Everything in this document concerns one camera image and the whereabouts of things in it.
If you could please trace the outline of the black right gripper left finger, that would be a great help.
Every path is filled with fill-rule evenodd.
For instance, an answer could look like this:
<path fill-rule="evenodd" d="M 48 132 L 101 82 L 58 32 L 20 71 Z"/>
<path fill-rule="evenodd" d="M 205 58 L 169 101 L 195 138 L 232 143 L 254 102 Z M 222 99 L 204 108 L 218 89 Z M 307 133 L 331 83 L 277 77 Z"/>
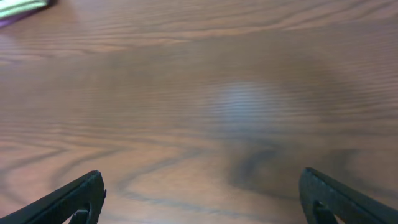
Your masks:
<path fill-rule="evenodd" d="M 93 170 L 30 205 L 1 218 L 1 224 L 97 224 L 106 198 L 101 172 Z"/>

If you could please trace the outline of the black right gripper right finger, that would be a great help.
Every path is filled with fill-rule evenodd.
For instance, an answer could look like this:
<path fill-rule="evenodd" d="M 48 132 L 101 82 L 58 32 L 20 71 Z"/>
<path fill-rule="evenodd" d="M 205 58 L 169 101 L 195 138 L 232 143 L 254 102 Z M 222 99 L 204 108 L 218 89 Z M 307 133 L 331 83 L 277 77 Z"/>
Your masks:
<path fill-rule="evenodd" d="M 299 180 L 300 203 L 310 224 L 397 223 L 397 210 L 311 168 Z"/>

